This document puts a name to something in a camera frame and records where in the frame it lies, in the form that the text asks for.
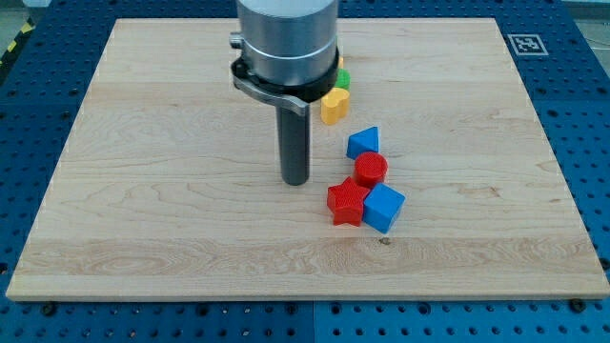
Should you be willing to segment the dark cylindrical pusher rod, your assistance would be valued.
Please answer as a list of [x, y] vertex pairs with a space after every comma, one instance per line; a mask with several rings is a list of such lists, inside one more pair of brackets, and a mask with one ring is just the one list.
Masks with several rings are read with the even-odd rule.
[[310, 176], [310, 114], [276, 108], [281, 177], [291, 186], [306, 183]]

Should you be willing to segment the black clamp ring with lever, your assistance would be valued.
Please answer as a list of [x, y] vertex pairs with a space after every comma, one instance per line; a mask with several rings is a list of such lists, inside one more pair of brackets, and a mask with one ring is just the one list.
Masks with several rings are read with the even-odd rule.
[[318, 79], [296, 86], [273, 84], [251, 73], [240, 56], [231, 64], [234, 87], [254, 100], [299, 116], [309, 113], [310, 104], [326, 95], [336, 83], [339, 50], [335, 49], [331, 67]]

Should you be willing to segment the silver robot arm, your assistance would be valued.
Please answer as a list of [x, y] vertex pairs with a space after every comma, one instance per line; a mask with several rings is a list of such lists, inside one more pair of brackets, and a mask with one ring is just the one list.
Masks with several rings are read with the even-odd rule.
[[329, 93], [338, 75], [338, 3], [238, 0], [236, 8], [234, 86], [275, 107], [281, 177], [302, 185], [310, 175], [311, 104]]

